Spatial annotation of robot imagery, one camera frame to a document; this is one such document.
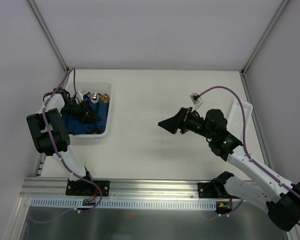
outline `white perforated tray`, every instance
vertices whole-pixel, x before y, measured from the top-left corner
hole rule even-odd
[[[245,101],[242,102],[242,105],[244,108],[246,128],[248,128],[251,119],[251,113],[254,107],[250,103]],[[243,121],[242,111],[238,100],[234,100],[232,104],[232,108],[228,117],[228,124],[226,125],[226,128],[237,139],[241,141],[243,140],[244,121]]]
[[[72,138],[101,138],[107,134],[109,129],[110,117],[111,117],[111,109],[112,109],[112,94],[113,88],[110,82],[76,82],[75,83],[76,90],[83,90],[83,92],[91,92],[91,93],[101,93],[101,94],[108,94],[110,97],[109,102],[109,110],[108,116],[106,120],[105,130],[102,134],[80,134],[80,135],[72,135],[69,134]],[[68,84],[66,85],[65,89],[70,93],[72,96],[75,93],[73,81],[69,80]]]

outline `blue fabric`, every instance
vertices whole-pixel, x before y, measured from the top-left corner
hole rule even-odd
[[[102,118],[101,121],[95,122],[95,128],[98,133],[103,133],[106,130],[107,124],[107,103],[99,101],[98,103],[98,115]]]
[[[105,131],[108,111],[107,105],[109,104],[104,103],[101,100],[98,103],[92,103],[89,100],[89,103],[92,109],[102,118],[102,120],[95,123],[81,123],[77,116],[63,114],[63,123],[70,134],[93,134],[94,132],[103,133]]]

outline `gray wall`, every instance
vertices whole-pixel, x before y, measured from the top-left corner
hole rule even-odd
[[[282,0],[36,0],[69,66],[241,70]]]
[[[25,0],[0,1],[0,240],[37,152],[26,116],[63,72]]]
[[[292,0],[247,73],[273,168],[300,181],[300,0]]]

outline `metal frame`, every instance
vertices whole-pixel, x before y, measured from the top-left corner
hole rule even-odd
[[[282,2],[280,3],[280,5],[277,8],[277,10],[275,11],[272,19],[270,20],[268,26],[265,28],[262,36],[260,37],[258,43],[256,44],[255,48],[253,49],[248,61],[246,62],[245,66],[242,70],[243,76],[246,75],[248,69],[250,68],[250,66],[253,63],[253,61],[255,60],[256,56],[258,55],[258,53],[262,49],[262,46],[264,45],[264,43],[268,39],[270,33],[273,31],[275,25],[277,24],[279,18],[283,14],[284,10],[286,9],[286,7],[290,3],[290,1],[291,0],[282,0]]]
[[[197,183],[210,180],[141,180],[141,179],[94,179],[110,181],[109,199],[140,200],[199,200]],[[20,197],[63,197],[66,196],[68,180],[64,177],[27,177]],[[211,201],[228,199],[209,198]]]
[[[9,240],[19,240],[22,234],[24,234],[24,225],[27,217],[31,202],[31,197],[20,197],[19,203],[14,216],[14,221],[8,229],[8,235],[6,236]]]
[[[52,37],[51,32],[50,32],[50,30],[49,30],[49,28],[48,28],[48,26],[47,26],[44,18],[42,17],[42,15],[41,15],[41,13],[40,13],[40,11],[38,9],[37,4],[35,3],[34,0],[26,0],[26,2],[28,3],[28,5],[29,5],[32,13],[34,14],[37,22],[39,23],[39,25],[40,25],[40,27],[41,27],[41,29],[42,29],[42,31],[43,31],[43,33],[44,33],[44,35],[45,35],[48,43],[52,47],[52,50],[53,50],[53,52],[54,52],[57,60],[59,61],[61,67],[63,68],[63,70],[65,72],[68,71],[69,68],[67,67],[66,62],[65,62],[64,58],[62,57],[62,54],[59,51],[59,48],[58,48],[58,46],[57,46],[54,38]]]

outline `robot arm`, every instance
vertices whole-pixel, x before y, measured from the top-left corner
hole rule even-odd
[[[202,104],[191,95],[194,109]],[[300,195],[300,182],[293,184],[280,176],[263,162],[247,156],[243,143],[227,131],[227,120],[219,109],[211,109],[205,118],[200,117],[192,107],[182,107],[179,112],[158,123],[159,127],[175,134],[180,129],[181,134],[194,132],[206,138],[211,151],[224,161],[236,166],[255,183],[242,181],[230,172],[224,172],[211,181],[205,192],[213,191],[220,197],[226,193],[242,198],[266,212],[269,218],[280,229],[290,231],[300,220],[300,199],[283,187],[290,186]],[[270,175],[276,176],[280,183]]]
[[[46,156],[52,156],[61,167],[65,170],[68,176],[68,188],[81,193],[85,192],[85,188],[90,189],[89,183],[79,179],[77,176],[92,181],[90,173],[87,171],[86,167],[79,161],[73,154],[70,148],[70,137],[68,131],[63,123],[60,113],[72,114],[78,117],[83,117],[85,121],[96,121],[100,117],[90,108],[82,104],[69,103],[69,94],[62,88],[59,88],[56,94],[51,97],[51,92],[46,93],[43,97],[43,105],[40,110],[32,115],[27,116],[26,121],[33,139],[34,146],[39,153],[44,153]],[[58,150],[58,154],[55,153],[53,143],[48,134],[44,119],[43,119],[43,109],[45,108],[45,116],[49,123],[52,136]]]

